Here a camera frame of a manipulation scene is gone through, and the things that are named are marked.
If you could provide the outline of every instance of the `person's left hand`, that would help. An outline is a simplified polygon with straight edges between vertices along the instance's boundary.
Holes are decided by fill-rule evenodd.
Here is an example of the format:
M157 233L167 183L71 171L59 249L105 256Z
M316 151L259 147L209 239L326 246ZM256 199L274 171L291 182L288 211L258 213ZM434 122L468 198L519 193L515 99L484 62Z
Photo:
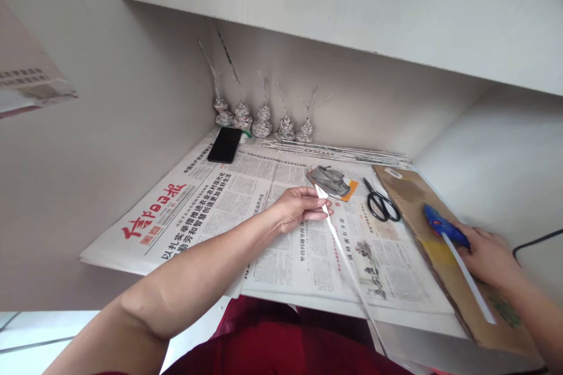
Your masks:
M319 199L313 187L292 187L287 189L267 212L270 213L281 233L289 233L295 229L302 220L324 220L327 215L321 208L323 205L330 207L328 199Z

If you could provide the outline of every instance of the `blue glue gun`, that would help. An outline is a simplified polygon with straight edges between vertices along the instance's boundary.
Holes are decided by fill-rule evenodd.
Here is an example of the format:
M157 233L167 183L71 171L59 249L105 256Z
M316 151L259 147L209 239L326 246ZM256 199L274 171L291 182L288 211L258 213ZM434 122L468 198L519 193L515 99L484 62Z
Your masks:
M424 215L426 219L430 223L430 226L434 230L434 232L440 236L445 234L450 238L450 240L465 246L467 249L471 249L471 245L469 240L465 234L455 228L452 223L446 220L444 217L440 215L438 211L436 211L432 206L428 204L424 204Z

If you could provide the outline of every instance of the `scissors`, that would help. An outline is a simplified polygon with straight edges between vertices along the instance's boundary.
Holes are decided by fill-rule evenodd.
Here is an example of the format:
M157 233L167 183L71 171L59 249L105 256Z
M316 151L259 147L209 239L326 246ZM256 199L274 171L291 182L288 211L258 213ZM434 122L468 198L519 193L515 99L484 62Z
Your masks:
M379 192L377 192L367 181L366 178L364 178L364 183L367 186L368 190L369 190L369 194L368 194L368 208L369 208L369 212L371 212L371 214L377 218L379 221L387 221L387 220L391 220L391 221L400 221L401 220L401 213L399 212L399 209L395 206L394 203L391 202L391 200L389 198L387 198L386 196L380 194ZM379 215L375 212L372 204L375 204L375 207L379 210L380 214L383 215ZM389 213L389 210L387 209L387 205L389 205L391 207L391 210L393 211L394 215L391 215Z

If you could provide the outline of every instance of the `finger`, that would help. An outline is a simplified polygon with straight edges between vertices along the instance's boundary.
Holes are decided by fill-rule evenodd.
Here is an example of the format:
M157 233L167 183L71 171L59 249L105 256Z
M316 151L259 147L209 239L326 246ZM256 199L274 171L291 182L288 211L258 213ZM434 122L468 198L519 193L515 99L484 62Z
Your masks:
M327 208L330 208L333 205L333 203L331 201L329 201L328 199L326 199L325 201L326 201Z
M317 190L314 187L310 188L308 186L298 186L294 187L294 189L297 189L299 193L301 193L301 196L318 197Z
M471 252L465 246L458 246L458 247L456 247L456 250L457 250L457 253L459 253L459 255L461 256L462 259L463 259L464 256L471 255Z
M465 236L469 240L469 243L473 243L474 241L478 241L479 239L481 239L481 236L475 231L474 228L466 224L460 223L459 221L450 221L450 222L455 228L459 229L459 231L465 234Z
M481 227L474 227L473 229L484 238L493 238L492 234L490 234L488 231L483 230Z
M315 208L313 210L307 210L307 212L324 212L322 208Z
M306 196L301 198L301 206L304 210L319 208L327 203L326 199Z
M314 213L311 211L305 211L303 213L303 220L320 221L320 220L326 220L327 218L328 215L326 215L325 213Z

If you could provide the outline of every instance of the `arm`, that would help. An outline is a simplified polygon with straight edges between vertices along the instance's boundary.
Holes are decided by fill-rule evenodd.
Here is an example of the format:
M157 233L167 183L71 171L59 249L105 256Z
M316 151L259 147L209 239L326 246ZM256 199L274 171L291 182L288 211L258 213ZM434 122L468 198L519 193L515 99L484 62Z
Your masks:
M551 373L563 373L563 311L531 283L506 243L478 227L454 223L469 239L460 248L467 269L499 290L516 310Z
M288 189L263 213L177 255L107 305L44 375L158 375L169 340L207 312L279 234L326 218L325 203L313 188Z

